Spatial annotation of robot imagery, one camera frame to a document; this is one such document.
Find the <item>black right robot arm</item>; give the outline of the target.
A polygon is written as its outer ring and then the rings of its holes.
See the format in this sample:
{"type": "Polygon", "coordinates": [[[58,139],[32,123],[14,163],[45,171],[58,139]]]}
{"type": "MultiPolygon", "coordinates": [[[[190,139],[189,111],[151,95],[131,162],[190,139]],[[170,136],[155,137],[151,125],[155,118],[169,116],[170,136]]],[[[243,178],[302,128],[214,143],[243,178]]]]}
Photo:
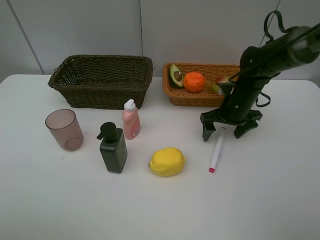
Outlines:
{"type": "Polygon", "coordinates": [[[320,55],[320,26],[295,27],[262,47],[250,46],[240,59],[240,71],[219,83],[224,99],[219,108],[200,115],[206,142],[216,131],[215,123],[235,126],[239,139],[258,127],[262,113],[253,110],[262,89],[281,72],[314,62],[320,55]]]}

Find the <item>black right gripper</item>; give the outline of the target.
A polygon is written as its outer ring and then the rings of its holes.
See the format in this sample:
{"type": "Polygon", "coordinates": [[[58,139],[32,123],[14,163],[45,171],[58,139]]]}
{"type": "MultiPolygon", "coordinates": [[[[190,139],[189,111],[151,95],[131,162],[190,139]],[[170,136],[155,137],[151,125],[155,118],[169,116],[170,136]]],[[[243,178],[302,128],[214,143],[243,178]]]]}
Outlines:
{"type": "MultiPolygon", "coordinates": [[[[240,76],[233,82],[234,88],[232,93],[228,96],[224,96],[220,107],[200,115],[203,140],[207,142],[210,136],[216,131],[214,122],[230,125],[232,123],[244,121],[262,89],[270,80],[270,77],[240,76]]],[[[255,120],[249,121],[243,125],[238,125],[233,134],[239,139],[244,134],[257,127],[258,123],[255,120]]]]}

